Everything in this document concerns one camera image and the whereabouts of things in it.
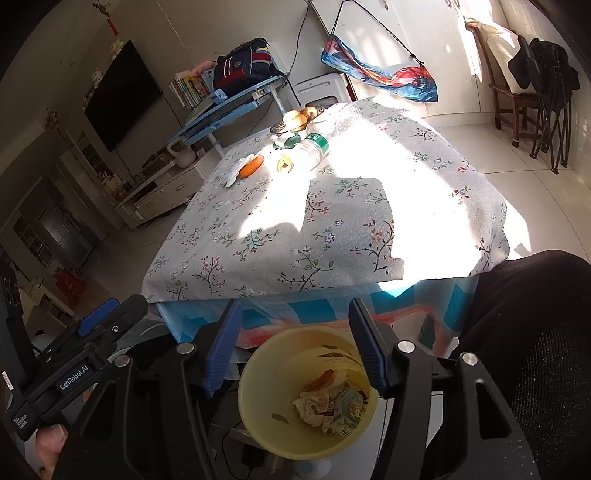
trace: human hand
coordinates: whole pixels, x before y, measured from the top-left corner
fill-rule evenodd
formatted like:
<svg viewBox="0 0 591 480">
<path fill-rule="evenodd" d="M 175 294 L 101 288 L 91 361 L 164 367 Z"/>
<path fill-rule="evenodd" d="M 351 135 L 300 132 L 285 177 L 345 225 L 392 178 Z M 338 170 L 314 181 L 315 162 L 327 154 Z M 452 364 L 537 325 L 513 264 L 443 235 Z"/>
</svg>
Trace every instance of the human hand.
<svg viewBox="0 0 591 480">
<path fill-rule="evenodd" d="M 51 480 L 61 449 L 64 447 L 67 438 L 67 430 L 59 423 L 37 430 L 35 450 L 37 451 L 39 460 L 43 464 L 39 472 L 43 480 Z"/>
</svg>

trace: screw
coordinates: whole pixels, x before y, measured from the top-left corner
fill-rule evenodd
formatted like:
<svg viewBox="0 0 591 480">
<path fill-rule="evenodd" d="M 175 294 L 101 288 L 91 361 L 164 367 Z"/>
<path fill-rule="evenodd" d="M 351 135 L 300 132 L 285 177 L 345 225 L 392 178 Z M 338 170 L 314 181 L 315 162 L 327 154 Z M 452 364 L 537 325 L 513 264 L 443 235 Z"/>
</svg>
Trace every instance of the screw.
<svg viewBox="0 0 591 480">
<path fill-rule="evenodd" d="M 177 345 L 177 352 L 181 355 L 187 355 L 195 350 L 195 346 L 191 342 L 184 342 Z"/>
<path fill-rule="evenodd" d="M 401 340 L 398 342 L 398 350 L 404 353 L 411 353 L 414 352 L 414 343 L 409 342 L 408 340 Z"/>
<path fill-rule="evenodd" d="M 478 357 L 473 353 L 466 352 L 462 355 L 462 360 L 468 365 L 474 366 L 478 363 Z"/>
<path fill-rule="evenodd" d="M 119 355 L 116 359 L 115 362 L 113 362 L 115 364 L 116 367 L 124 367 L 125 365 L 127 365 L 130 361 L 130 358 L 127 355 Z"/>
</svg>

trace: black tv screen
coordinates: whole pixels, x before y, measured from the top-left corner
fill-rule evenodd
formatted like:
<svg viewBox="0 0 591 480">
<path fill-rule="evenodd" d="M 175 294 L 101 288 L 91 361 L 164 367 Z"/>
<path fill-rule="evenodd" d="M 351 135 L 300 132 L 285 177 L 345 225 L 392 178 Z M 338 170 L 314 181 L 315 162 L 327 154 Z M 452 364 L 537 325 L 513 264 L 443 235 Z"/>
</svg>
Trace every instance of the black tv screen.
<svg viewBox="0 0 591 480">
<path fill-rule="evenodd" d="M 86 117 L 109 151 L 162 95 L 131 40 L 113 60 L 86 107 Z"/>
</svg>

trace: yellow trash bin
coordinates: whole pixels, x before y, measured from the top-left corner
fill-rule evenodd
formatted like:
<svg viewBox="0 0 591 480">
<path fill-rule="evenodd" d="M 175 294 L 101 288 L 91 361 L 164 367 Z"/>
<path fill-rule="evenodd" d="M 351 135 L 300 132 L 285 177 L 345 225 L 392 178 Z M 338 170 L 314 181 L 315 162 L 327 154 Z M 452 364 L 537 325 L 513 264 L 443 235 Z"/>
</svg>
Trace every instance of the yellow trash bin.
<svg viewBox="0 0 591 480">
<path fill-rule="evenodd" d="M 292 405 L 304 386 L 329 368 L 348 370 L 368 397 L 361 422 L 346 437 L 311 427 Z M 323 458 L 351 445 L 369 425 L 377 402 L 353 337 L 322 325 L 294 327 L 263 343 L 246 364 L 238 389 L 248 432 L 265 450 L 292 460 Z"/>
</svg>

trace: person's leg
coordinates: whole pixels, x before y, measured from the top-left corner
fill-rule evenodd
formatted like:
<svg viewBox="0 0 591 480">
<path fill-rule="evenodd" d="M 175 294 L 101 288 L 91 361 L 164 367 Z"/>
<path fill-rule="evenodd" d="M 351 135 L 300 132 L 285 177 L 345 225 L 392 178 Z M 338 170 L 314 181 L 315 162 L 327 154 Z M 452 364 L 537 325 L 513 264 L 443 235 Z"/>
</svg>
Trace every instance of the person's leg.
<svg viewBox="0 0 591 480">
<path fill-rule="evenodd" d="M 465 351 L 509 402 L 541 477 L 577 478 L 591 446 L 591 265 L 547 251 L 482 274 L 452 358 Z"/>
</svg>

